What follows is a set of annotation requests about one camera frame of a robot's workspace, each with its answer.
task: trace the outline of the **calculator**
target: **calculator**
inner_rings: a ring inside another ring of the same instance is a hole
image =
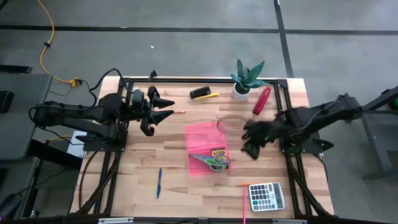
[[[254,212],[285,209],[284,195],[279,183],[249,185],[249,196]]]

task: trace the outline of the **pink pencil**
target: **pink pencil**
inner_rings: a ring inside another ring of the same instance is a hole
[[[246,224],[246,185],[243,187],[243,224]]]

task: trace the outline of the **pink pouch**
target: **pink pouch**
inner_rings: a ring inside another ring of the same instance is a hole
[[[189,156],[189,154],[211,156],[212,149],[225,148],[225,156],[230,158],[223,123],[220,123],[218,128],[216,122],[185,127],[185,145],[187,146],[188,167],[191,175],[210,174],[215,171],[211,170],[209,165]]]

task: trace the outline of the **blue pen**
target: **blue pen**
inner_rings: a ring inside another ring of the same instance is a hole
[[[162,168],[159,169],[159,179],[157,180],[157,193],[156,193],[156,198],[159,199],[160,195],[160,180],[162,178]]]

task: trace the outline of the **yellow cable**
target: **yellow cable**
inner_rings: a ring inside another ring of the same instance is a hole
[[[63,137],[63,138],[72,138],[72,136],[61,136],[61,137]],[[58,139],[61,139],[61,138],[60,137],[55,137],[55,138],[49,139],[49,141],[56,141]]]
[[[47,43],[49,43],[49,45],[51,45],[51,41],[52,41],[52,39],[54,38],[54,23],[53,23],[53,21],[52,21],[52,18],[51,18],[51,16],[50,16],[50,13],[49,13],[48,10],[44,7],[44,5],[42,4],[42,2],[41,2],[40,0],[37,0],[37,2],[39,2],[39,4],[42,6],[42,8],[44,9],[45,13],[47,14],[47,16],[49,17],[50,22],[51,22],[52,33],[51,33],[51,37],[50,37],[49,41],[47,41]],[[44,54],[45,54],[45,52],[47,51],[47,49],[48,49],[48,47],[47,47],[47,46],[44,46],[44,49],[43,49],[43,51],[42,51],[42,54],[40,55],[40,65],[42,66],[43,70],[44,70],[47,74],[50,74],[50,72],[47,71],[47,69],[46,69],[46,68],[44,67],[44,65],[43,65],[43,57],[44,57]],[[78,77],[76,77],[76,78],[73,79],[73,80],[63,80],[63,79],[60,79],[60,78],[57,78],[57,77],[54,77],[54,79],[55,79],[56,81],[59,81],[59,82],[69,83],[69,84],[72,85],[72,87],[76,87],[76,86],[77,86],[76,79],[78,79]]]

